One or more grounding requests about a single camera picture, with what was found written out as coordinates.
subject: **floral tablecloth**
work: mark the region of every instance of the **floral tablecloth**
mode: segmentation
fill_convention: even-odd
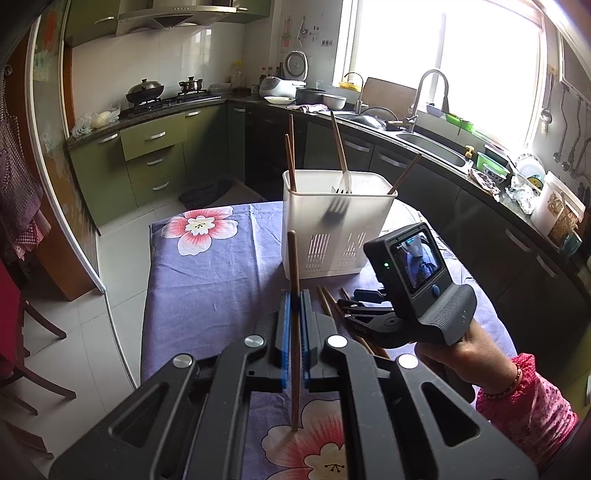
[[[152,265],[144,313],[141,378],[149,378],[180,352],[206,358],[252,332],[257,318],[277,311],[288,287],[281,265],[281,202],[192,210],[151,226]],[[424,221],[394,201],[384,229]],[[476,290],[475,318],[508,355],[515,347],[491,302],[465,267],[438,238],[452,279]],[[371,266],[358,275],[302,281],[314,308],[316,284],[335,297],[339,287],[377,288]],[[394,358],[412,345],[388,351]],[[244,479],[344,480],[343,426],[337,394],[302,390],[300,429],[290,433],[290,395],[252,395],[244,453]]]

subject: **metal screw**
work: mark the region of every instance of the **metal screw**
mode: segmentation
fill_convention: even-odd
[[[326,342],[333,348],[343,348],[347,345],[347,339],[342,335],[331,335],[326,339]]]
[[[180,355],[177,355],[173,358],[173,365],[176,368],[187,368],[190,367],[192,363],[193,359],[186,353],[181,353]]]
[[[265,339],[260,335],[249,335],[244,339],[244,345],[250,348],[258,348],[265,344]]]
[[[398,357],[398,364],[407,370],[412,370],[418,367],[418,358],[410,353],[405,353]]]

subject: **hanging cloth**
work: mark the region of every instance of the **hanging cloth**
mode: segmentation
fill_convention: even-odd
[[[43,189],[25,163],[17,117],[8,114],[5,76],[11,72],[9,66],[0,72],[0,223],[12,249],[23,260],[51,226],[39,210]]]

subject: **white plate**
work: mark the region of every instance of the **white plate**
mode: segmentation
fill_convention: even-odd
[[[273,105],[289,105],[295,101],[289,97],[265,97],[265,100]]]

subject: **camera screen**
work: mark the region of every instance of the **camera screen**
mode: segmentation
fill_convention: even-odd
[[[422,232],[390,247],[390,253],[411,293],[422,288],[441,268],[433,253],[435,248],[437,245],[431,245]]]

